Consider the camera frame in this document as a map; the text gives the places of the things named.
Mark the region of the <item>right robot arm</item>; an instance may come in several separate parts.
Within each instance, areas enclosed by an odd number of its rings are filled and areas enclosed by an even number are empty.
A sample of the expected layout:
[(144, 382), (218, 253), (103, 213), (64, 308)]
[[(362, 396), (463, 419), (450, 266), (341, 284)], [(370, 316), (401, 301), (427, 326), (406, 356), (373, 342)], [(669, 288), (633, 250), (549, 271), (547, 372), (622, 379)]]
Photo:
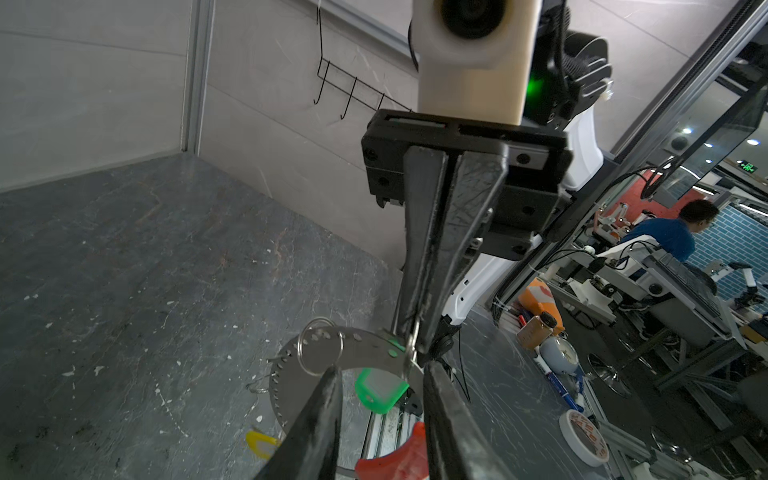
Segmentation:
[(405, 212), (393, 333), (429, 356), (608, 174), (593, 109), (612, 67), (564, 1), (416, 1), (409, 46), (416, 109), (377, 110), (361, 149), (371, 194)]

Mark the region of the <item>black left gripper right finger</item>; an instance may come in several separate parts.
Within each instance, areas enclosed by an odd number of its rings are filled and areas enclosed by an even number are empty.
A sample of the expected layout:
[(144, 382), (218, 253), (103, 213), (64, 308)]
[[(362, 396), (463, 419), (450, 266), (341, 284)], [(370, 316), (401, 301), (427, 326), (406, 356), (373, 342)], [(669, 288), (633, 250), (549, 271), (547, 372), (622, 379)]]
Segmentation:
[(422, 403), (430, 479), (513, 477), (436, 361), (424, 367)]

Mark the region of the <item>yellow key tag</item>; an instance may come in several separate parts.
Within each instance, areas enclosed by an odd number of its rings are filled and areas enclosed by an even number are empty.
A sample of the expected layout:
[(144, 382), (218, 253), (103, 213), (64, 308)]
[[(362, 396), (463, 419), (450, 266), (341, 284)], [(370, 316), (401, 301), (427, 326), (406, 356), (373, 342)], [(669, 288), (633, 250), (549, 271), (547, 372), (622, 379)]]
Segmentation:
[(246, 434), (246, 443), (258, 458), (269, 460), (279, 448), (281, 441), (261, 431), (252, 430)]

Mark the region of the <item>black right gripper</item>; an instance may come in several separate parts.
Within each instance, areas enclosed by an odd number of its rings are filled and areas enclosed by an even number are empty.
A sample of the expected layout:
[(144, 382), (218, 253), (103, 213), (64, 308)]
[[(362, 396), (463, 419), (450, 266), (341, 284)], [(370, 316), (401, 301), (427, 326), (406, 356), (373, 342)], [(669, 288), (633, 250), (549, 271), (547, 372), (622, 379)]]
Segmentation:
[(479, 248), (519, 261), (533, 237), (544, 235), (573, 153), (562, 132), (387, 109), (369, 121), (361, 149), (377, 203), (405, 208), (406, 260), (394, 331), (406, 336), (417, 316), (415, 346), (425, 354)]

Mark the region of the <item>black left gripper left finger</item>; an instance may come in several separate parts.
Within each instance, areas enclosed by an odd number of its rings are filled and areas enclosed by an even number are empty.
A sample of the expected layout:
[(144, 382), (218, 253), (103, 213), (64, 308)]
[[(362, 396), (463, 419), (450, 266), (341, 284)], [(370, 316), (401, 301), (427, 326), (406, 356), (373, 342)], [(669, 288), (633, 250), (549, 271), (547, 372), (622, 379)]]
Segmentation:
[(334, 479), (342, 425), (343, 383), (329, 367), (284, 442), (255, 479)]

